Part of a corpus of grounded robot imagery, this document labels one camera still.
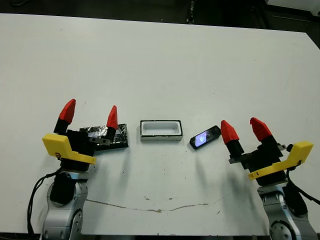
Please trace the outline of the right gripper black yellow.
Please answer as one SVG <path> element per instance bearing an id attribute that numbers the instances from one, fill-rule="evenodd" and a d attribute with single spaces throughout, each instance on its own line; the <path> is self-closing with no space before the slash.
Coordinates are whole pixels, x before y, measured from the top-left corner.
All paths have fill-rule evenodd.
<path id="1" fill-rule="evenodd" d="M 289 145 L 289 155 L 286 160 L 281 161 L 285 148 L 277 143 L 268 126 L 256 117 L 252 117 L 249 122 L 260 142 L 257 149 L 249 153 L 244 153 L 236 130 L 226 120 L 221 121 L 220 130 L 229 151 L 229 163 L 240 163 L 245 170 L 249 170 L 250 180 L 255 180 L 261 187 L 282 182 L 286 179 L 285 170 L 305 163 L 314 146 L 313 143 L 300 141 Z"/>

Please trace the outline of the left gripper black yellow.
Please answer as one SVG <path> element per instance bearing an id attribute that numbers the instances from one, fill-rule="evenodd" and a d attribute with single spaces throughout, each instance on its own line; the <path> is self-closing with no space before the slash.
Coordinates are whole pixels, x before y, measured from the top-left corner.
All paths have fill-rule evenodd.
<path id="1" fill-rule="evenodd" d="M 54 133 L 48 133 L 42 141 L 50 156 L 60 161 L 60 167 L 66 171 L 86 172 L 96 164 L 94 157 L 98 145 L 109 146 L 118 129 L 117 106 L 113 105 L 108 115 L 106 135 L 102 138 L 90 138 L 83 131 L 67 130 L 75 113 L 76 100 L 68 101 L 60 112 Z"/>

